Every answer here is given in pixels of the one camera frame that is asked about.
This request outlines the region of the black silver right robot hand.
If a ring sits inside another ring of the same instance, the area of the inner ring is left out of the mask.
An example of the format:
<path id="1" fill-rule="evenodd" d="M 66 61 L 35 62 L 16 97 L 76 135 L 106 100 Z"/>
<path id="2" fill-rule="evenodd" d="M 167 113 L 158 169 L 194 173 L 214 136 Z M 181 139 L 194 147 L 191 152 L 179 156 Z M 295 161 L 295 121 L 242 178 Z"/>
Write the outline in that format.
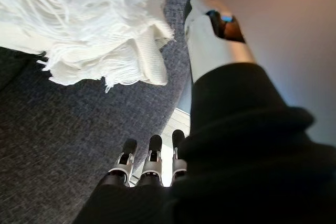
<path id="1" fill-rule="evenodd" d="M 154 135 L 129 187 L 129 139 L 75 223 L 335 223 L 335 148 L 309 138 L 312 115 L 285 103 L 236 17 L 218 0 L 188 0 L 184 31 L 191 128 L 172 134 L 170 186 Z"/>

